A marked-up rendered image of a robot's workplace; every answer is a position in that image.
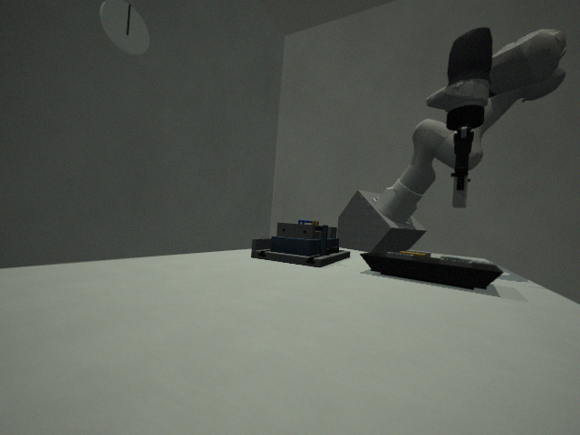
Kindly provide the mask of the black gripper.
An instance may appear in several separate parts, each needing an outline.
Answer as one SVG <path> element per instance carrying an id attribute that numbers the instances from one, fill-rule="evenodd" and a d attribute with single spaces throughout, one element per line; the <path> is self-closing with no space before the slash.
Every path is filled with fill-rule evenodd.
<path id="1" fill-rule="evenodd" d="M 474 131 L 471 130 L 483 124 L 484 112 L 485 109 L 482 106 L 465 105 L 455 108 L 447 114 L 447 129 L 458 133 L 458 135 L 454 133 L 456 164 L 455 173 L 451 173 L 451 176 L 454 177 L 452 199 L 454 208 L 465 208 L 467 206 L 468 181 L 470 181 L 468 179 L 469 154 L 471 153 L 474 138 Z"/>

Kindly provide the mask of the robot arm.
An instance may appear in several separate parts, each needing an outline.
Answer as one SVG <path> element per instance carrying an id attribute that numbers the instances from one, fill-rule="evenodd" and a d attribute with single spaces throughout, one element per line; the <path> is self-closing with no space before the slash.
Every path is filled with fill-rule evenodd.
<path id="1" fill-rule="evenodd" d="M 432 94 L 426 104 L 445 112 L 465 105 L 485 109 L 483 124 L 471 130 L 474 139 L 469 170 L 482 160 L 484 132 L 518 99 L 533 101 L 557 89 L 566 76 L 559 64 L 566 49 L 565 35 L 554 29 L 527 34 L 495 54 L 487 27 L 473 29 L 454 41 L 449 53 L 448 86 Z M 446 124 L 430 119 L 416 126 L 411 164 L 391 188 L 372 199 L 385 217 L 409 226 L 417 202 L 436 178 L 433 157 L 455 169 L 454 133 Z"/>

